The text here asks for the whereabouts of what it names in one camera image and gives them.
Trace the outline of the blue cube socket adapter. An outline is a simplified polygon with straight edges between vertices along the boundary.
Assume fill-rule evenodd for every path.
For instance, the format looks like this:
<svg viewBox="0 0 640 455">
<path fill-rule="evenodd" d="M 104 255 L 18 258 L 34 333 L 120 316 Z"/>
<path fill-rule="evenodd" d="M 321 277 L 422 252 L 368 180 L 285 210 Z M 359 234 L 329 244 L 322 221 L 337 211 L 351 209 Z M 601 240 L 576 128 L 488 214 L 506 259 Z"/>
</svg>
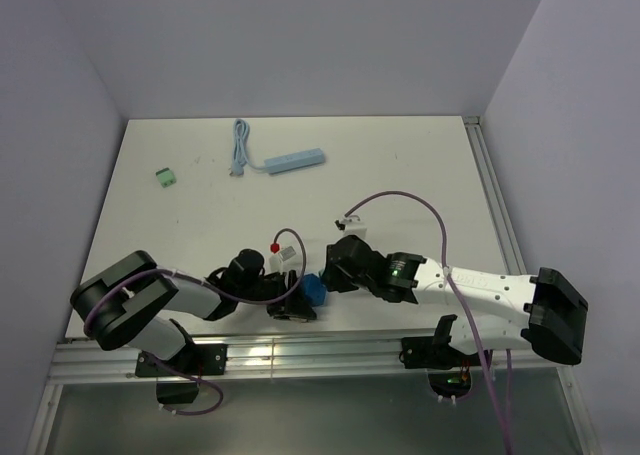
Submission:
<svg viewBox="0 0 640 455">
<path fill-rule="evenodd" d="M 311 307 L 321 307 L 326 302 L 327 289 L 317 274 L 306 274 L 302 279 L 304 298 Z"/>
</svg>

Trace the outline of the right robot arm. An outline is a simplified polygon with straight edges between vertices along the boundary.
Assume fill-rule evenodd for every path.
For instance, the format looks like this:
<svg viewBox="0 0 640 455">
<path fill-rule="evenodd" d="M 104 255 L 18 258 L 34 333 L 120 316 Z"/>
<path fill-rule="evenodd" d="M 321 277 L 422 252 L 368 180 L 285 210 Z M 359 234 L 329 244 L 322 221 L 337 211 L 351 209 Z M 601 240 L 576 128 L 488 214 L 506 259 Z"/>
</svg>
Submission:
<svg viewBox="0 0 640 455">
<path fill-rule="evenodd" d="M 503 350 L 532 350 L 565 366 L 582 361 L 588 303 L 552 268 L 520 276 L 445 268 L 417 254 L 383 255 L 347 235 L 327 246 L 321 279 L 330 292 L 462 309 L 441 316 L 433 335 L 402 339 L 408 369 L 475 367 L 481 354 Z"/>
</svg>

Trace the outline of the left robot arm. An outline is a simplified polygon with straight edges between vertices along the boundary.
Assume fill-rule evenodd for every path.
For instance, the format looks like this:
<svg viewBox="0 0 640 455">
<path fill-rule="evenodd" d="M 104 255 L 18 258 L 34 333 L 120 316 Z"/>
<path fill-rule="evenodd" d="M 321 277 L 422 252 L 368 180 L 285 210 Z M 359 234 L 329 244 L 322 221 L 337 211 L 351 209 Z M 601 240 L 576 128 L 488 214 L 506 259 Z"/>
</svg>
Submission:
<svg viewBox="0 0 640 455">
<path fill-rule="evenodd" d="M 298 274 L 266 273 L 263 256 L 244 249 L 203 280 L 160 268 L 137 250 L 78 286 L 70 297 L 85 335 L 104 351 L 130 346 L 140 351 L 147 369 L 196 375 L 222 364 L 163 310 L 204 321 L 231 315 L 243 303 L 263 305 L 275 320 L 314 321 L 317 315 Z"/>
</svg>

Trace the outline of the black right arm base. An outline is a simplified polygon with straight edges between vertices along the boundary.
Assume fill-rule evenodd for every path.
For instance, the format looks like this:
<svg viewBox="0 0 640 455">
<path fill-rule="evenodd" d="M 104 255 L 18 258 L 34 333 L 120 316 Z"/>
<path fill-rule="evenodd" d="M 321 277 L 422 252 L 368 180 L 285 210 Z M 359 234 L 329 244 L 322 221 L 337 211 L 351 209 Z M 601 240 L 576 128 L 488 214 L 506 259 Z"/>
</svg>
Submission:
<svg viewBox="0 0 640 455">
<path fill-rule="evenodd" d="M 436 344 L 432 336 L 404 337 L 399 361 L 408 370 L 425 370 L 429 388 L 438 403 L 455 406 L 475 393 L 471 373 L 481 367 L 478 353 L 464 354 L 448 345 Z"/>
</svg>

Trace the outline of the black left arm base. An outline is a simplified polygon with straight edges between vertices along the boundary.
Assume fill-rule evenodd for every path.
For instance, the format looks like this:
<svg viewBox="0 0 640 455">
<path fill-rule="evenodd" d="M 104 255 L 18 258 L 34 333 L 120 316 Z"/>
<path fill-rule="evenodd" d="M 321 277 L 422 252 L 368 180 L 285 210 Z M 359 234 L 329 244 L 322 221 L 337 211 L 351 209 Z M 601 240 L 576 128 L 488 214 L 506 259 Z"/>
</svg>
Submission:
<svg viewBox="0 0 640 455">
<path fill-rule="evenodd" d="M 173 416 L 195 417 L 218 410 L 225 399 L 220 385 L 207 376 L 225 373 L 228 345 L 224 343 L 195 344 L 184 348 L 169 361 L 140 351 L 134 375 L 136 378 L 156 380 L 156 400 L 159 408 Z M 215 403 L 208 408 L 187 409 L 196 401 L 202 389 L 217 395 Z"/>
</svg>

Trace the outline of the green plug adapter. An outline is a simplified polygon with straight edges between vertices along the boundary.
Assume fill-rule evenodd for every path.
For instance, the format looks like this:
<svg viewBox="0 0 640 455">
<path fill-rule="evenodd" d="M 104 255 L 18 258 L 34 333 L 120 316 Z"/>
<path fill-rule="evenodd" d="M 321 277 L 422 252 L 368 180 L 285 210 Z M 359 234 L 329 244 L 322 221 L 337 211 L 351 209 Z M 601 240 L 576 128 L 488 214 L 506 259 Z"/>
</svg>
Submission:
<svg viewBox="0 0 640 455">
<path fill-rule="evenodd" d="M 156 179 L 158 181 L 158 183 L 163 187 L 163 188 L 168 188 L 172 185 L 174 185 L 177 182 L 177 178 L 174 174 L 174 172 L 168 168 L 165 167 L 159 171 L 155 172 L 155 176 Z"/>
</svg>

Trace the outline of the light blue power strip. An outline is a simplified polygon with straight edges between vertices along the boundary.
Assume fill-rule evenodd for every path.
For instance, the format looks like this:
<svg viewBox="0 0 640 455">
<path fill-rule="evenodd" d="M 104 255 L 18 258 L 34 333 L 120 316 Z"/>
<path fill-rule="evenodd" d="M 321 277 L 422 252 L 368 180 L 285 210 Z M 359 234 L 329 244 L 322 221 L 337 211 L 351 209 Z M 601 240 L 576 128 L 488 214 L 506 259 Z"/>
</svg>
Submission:
<svg viewBox="0 0 640 455">
<path fill-rule="evenodd" d="M 277 175 L 321 165 L 325 162 L 325 153 L 321 149 L 315 148 L 266 159 L 264 161 L 264 170 L 269 175 Z"/>
</svg>

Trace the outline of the aluminium front rail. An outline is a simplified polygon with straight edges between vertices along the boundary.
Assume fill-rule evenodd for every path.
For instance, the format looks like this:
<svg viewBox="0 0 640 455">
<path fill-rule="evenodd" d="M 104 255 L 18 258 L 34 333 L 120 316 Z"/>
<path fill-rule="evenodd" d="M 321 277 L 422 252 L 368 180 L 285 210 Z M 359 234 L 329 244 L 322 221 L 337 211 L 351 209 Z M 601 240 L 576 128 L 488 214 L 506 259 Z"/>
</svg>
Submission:
<svg viewBox="0 0 640 455">
<path fill-rule="evenodd" d="M 306 337 L 197 337 L 201 345 L 227 346 L 221 381 L 407 374 L 400 361 L 403 332 L 315 334 Z M 59 344 L 48 385 L 141 382 L 138 351 L 105 352 L 92 341 Z"/>
</svg>

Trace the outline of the aluminium side rail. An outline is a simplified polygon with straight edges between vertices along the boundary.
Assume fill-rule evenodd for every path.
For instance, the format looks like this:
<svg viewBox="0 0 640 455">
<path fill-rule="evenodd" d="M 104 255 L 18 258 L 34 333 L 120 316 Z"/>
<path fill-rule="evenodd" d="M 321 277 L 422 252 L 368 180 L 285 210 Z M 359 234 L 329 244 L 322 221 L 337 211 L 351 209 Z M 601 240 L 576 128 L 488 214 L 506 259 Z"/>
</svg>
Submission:
<svg viewBox="0 0 640 455">
<path fill-rule="evenodd" d="M 506 207 L 505 199 L 499 185 L 497 174 L 484 140 L 481 118 L 479 116 L 469 116 L 463 117 L 462 121 L 485 192 L 494 230 L 497 235 L 507 272 L 510 275 L 528 274 L 529 271 L 525 266 Z"/>
</svg>

